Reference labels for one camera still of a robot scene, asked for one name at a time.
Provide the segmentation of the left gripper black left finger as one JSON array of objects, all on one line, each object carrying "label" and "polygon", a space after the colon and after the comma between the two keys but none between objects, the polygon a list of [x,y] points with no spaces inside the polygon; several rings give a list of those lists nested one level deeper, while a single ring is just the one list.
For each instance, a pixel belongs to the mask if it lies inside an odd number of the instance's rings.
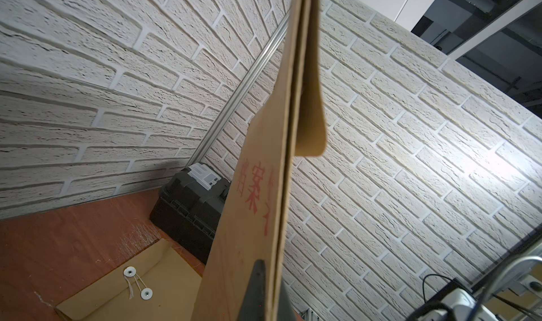
[{"label": "left gripper black left finger", "polygon": [[244,300],[239,309],[238,321],[265,320],[265,290],[265,261],[257,260],[254,263]]}]

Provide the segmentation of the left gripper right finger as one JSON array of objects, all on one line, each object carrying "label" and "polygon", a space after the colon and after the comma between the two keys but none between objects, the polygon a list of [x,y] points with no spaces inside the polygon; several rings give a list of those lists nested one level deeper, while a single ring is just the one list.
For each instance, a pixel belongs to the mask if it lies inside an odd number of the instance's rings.
[{"label": "left gripper right finger", "polygon": [[296,312],[284,284],[280,287],[276,321],[296,321]]}]

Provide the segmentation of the brown kraft file bag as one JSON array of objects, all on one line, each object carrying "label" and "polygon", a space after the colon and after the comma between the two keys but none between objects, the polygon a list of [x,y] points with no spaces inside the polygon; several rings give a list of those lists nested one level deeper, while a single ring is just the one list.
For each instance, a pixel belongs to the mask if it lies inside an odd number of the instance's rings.
[{"label": "brown kraft file bag", "polygon": [[55,307],[63,320],[190,320],[200,275],[161,239]]}]

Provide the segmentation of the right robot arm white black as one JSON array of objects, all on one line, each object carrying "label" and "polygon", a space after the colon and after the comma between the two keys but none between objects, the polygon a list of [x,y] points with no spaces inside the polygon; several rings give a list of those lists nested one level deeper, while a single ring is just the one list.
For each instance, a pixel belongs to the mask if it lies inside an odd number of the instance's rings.
[{"label": "right robot arm white black", "polygon": [[[439,277],[448,283],[430,299],[426,296],[426,280]],[[422,279],[422,297],[424,304],[414,310],[406,320],[467,320],[477,301],[458,279],[451,279],[441,274],[431,273]]]}]

